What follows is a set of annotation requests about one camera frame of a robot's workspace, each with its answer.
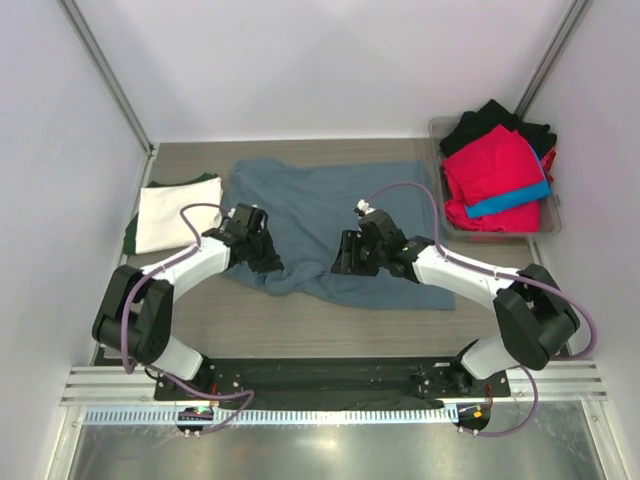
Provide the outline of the grey blue t shirt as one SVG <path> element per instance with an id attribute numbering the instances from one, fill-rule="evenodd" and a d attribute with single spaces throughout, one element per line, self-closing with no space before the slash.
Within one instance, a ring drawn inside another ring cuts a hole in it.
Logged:
<path id="1" fill-rule="evenodd" d="M 246 264 L 226 277 L 270 295 L 310 294 L 339 305 L 374 310 L 444 310 L 455 308 L 451 292 L 393 277 L 336 275 L 330 268 L 341 234 L 357 226 L 358 201 L 370 194 L 377 208 L 389 213 L 408 237 L 431 237 L 433 207 L 417 185 L 431 187 L 423 160 L 299 168 L 277 159 L 238 162 L 224 193 L 227 206 L 257 205 L 268 216 L 268 228 L 283 269 L 258 274 Z"/>

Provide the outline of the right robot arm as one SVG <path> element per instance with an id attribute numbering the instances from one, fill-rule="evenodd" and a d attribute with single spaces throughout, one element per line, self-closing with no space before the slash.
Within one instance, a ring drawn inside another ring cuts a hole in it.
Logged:
<path id="1" fill-rule="evenodd" d="M 517 270 L 459 257 L 433 239 L 406 237 L 388 213 L 369 210 L 361 214 L 357 229 L 343 231 L 331 271 L 373 277 L 380 270 L 451 291 L 495 314 L 498 335 L 472 342 L 450 362 L 448 375 L 462 395 L 477 393 L 506 369 L 544 369 L 580 327 L 571 303 L 544 267 Z"/>

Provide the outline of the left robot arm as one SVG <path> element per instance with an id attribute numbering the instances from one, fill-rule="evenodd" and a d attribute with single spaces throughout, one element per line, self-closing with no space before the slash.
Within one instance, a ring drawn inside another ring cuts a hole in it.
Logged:
<path id="1" fill-rule="evenodd" d="M 194 244 L 143 268 L 118 267 L 92 327 L 96 342 L 120 353 L 127 373 L 136 364 L 157 370 L 193 399 L 212 394 L 213 363 L 172 335 L 174 303 L 204 280 L 238 264 L 259 274 L 283 268 L 265 210 L 239 203 L 219 226 L 199 232 L 187 218 L 187 212 L 198 206 L 190 204 L 179 212 Z"/>

